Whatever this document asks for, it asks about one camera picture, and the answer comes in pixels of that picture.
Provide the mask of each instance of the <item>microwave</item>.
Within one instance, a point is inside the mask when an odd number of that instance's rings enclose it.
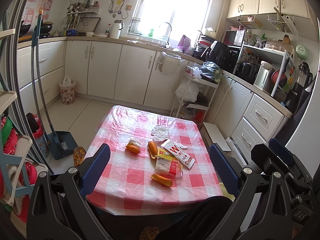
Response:
[[[242,46],[245,42],[248,44],[249,34],[246,31],[226,31],[224,35],[223,43],[233,46]]]

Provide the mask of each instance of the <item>window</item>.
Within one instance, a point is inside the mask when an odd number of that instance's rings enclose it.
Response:
[[[167,40],[170,28],[170,43],[177,45],[182,35],[194,44],[204,24],[210,0],[141,0],[136,16],[141,21],[138,33],[147,37],[154,28],[153,38]]]

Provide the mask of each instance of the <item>pink checkered tablecloth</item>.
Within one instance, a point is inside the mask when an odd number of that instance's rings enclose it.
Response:
[[[170,139],[187,146],[184,150],[196,160],[190,170],[183,168],[182,178],[172,179],[172,187],[150,178],[155,173],[155,161],[150,159],[147,145],[156,125],[167,126]],[[130,138],[142,145],[138,155],[125,147]],[[85,157],[93,156],[102,143],[110,147],[110,161],[87,199],[106,212],[114,215],[174,213],[188,210],[208,197],[222,195],[207,149],[192,121],[114,106]]]

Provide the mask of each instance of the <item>floral trash can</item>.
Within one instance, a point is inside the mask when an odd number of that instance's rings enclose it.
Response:
[[[64,80],[59,82],[62,103],[71,105],[75,102],[75,86],[76,81],[65,76]]]

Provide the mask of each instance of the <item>white cart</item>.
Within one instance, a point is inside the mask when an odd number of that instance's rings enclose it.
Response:
[[[189,105],[188,105],[188,107],[190,107],[190,108],[205,110],[205,112],[204,112],[204,117],[205,117],[205,115],[207,114],[207,112],[208,112],[208,110],[209,110],[209,108],[210,108],[212,99],[213,99],[213,97],[214,97],[214,95],[215,95],[215,93],[216,93],[217,88],[218,88],[219,85],[217,85],[217,84],[215,84],[215,83],[212,83],[212,82],[209,82],[209,81],[207,81],[207,80],[203,80],[203,79],[201,79],[201,78],[197,78],[197,77],[195,77],[195,76],[191,76],[189,73],[187,73],[187,72],[185,72],[185,71],[183,72],[183,75],[182,75],[180,84],[182,83],[182,81],[183,81],[184,78],[188,80],[187,86],[186,86],[186,90],[184,91],[183,97],[182,97],[181,99],[178,98],[177,96],[175,96],[175,100],[174,100],[173,105],[172,105],[172,108],[171,108],[170,116],[172,116],[173,108],[174,108],[176,102],[178,101],[178,103],[179,103],[179,108],[178,108],[177,114],[176,114],[176,116],[175,116],[176,118],[178,117],[178,114],[179,114],[179,112],[180,112],[181,106],[183,106],[183,105],[185,104],[184,98],[185,98],[185,96],[186,96],[186,91],[187,91],[187,89],[188,89],[188,86],[189,86],[190,82],[196,82],[196,83],[200,83],[200,84],[203,84],[203,85],[208,86],[207,89],[206,89],[205,92],[204,92],[204,94],[205,94],[207,97],[208,97],[208,95],[209,95],[209,93],[210,93],[210,88],[214,88],[214,92],[213,92],[213,94],[212,94],[212,96],[211,96],[211,99],[210,99],[210,101],[209,101],[209,103],[208,103],[208,106],[200,106],[200,105],[197,105],[197,104],[189,104]]]

